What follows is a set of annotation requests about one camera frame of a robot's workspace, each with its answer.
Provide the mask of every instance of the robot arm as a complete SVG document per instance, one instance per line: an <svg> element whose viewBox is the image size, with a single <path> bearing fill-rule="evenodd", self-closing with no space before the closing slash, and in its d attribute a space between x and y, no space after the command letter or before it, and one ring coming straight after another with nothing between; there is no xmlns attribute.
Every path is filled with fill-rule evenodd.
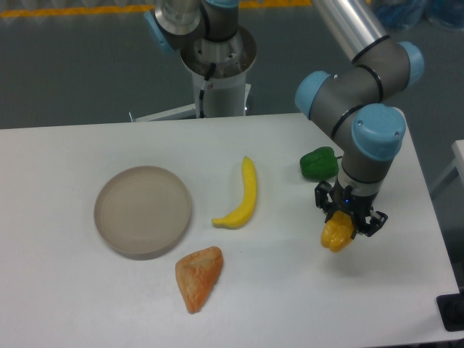
<svg viewBox="0 0 464 348"><path fill-rule="evenodd" d="M354 65L341 75L314 72L297 89L298 108L344 150L334 187L317 186L316 206L326 221L337 210L348 214L352 239L372 236L387 219L373 200L406 130L402 112L379 103L422 76L423 58L411 43L393 42L363 0L313 4Z"/></svg>
<svg viewBox="0 0 464 348"><path fill-rule="evenodd" d="M256 44L239 26L239 0L158 0L145 19L163 51L181 51L198 118L244 115Z"/></svg>
<svg viewBox="0 0 464 348"><path fill-rule="evenodd" d="M239 0L159 0L145 18L163 50L175 51L200 38L232 38L239 26Z"/></svg>

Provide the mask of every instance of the blue joint cap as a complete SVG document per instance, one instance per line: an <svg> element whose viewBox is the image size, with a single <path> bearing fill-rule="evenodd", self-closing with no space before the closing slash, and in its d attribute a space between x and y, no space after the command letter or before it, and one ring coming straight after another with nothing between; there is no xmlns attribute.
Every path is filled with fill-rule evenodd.
<svg viewBox="0 0 464 348"><path fill-rule="evenodd" d="M155 22L153 15L150 11L144 13L144 18L146 24L148 24L149 32L152 35L152 38L158 43L158 46L164 53L173 53L174 49L166 41L165 36L163 35L161 29L158 27L158 24Z"/></svg>
<svg viewBox="0 0 464 348"><path fill-rule="evenodd" d="M357 112L351 124L356 147L375 161L389 161L401 149L406 122L401 112L383 104L371 104Z"/></svg>
<svg viewBox="0 0 464 348"><path fill-rule="evenodd" d="M233 9L239 5L240 0L206 0L210 5L222 7L223 9Z"/></svg>
<svg viewBox="0 0 464 348"><path fill-rule="evenodd" d="M308 120L310 120L310 110L316 94L329 76L325 71L316 71L308 75L298 86L295 104Z"/></svg>
<svg viewBox="0 0 464 348"><path fill-rule="evenodd" d="M399 45L403 46L409 56L409 81L406 87L409 87L419 81L423 75L423 71L426 68L426 64L423 60L422 53L417 46L414 46L410 42L400 42Z"/></svg>

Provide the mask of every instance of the orange bread slice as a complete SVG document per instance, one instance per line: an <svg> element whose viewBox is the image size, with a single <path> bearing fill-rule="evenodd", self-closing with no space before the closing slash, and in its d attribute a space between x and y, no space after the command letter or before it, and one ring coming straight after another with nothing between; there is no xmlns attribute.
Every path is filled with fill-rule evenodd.
<svg viewBox="0 0 464 348"><path fill-rule="evenodd" d="M194 252L175 264L175 279L190 313L200 311L223 269L223 253L217 246Z"/></svg>

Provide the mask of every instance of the gray floor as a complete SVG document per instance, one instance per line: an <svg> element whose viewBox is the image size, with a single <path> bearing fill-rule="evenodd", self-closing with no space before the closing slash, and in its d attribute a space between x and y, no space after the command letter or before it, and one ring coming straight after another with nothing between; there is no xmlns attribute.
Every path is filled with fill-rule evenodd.
<svg viewBox="0 0 464 348"><path fill-rule="evenodd" d="M253 114L297 112L294 92L307 74L351 66L311 7L240 16L258 45ZM451 161L452 142L464 139L464 33L424 20L392 37L418 45L426 60L423 79L387 104L405 112L430 183ZM0 128L121 123L129 111L141 117L192 102L180 57L157 50L141 13L0 20ZM461 182L434 205L452 261L464 262Z"/></svg>

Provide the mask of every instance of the toy banana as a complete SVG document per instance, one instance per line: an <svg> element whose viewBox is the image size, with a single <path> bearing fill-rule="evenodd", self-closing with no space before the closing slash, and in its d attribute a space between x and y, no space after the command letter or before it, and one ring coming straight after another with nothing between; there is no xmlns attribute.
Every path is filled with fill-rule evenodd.
<svg viewBox="0 0 464 348"><path fill-rule="evenodd" d="M240 228L252 217L257 199L257 177L253 161L244 157L241 164L241 173L244 180L244 198L241 204L225 217L211 219L212 224L218 228Z"/></svg>

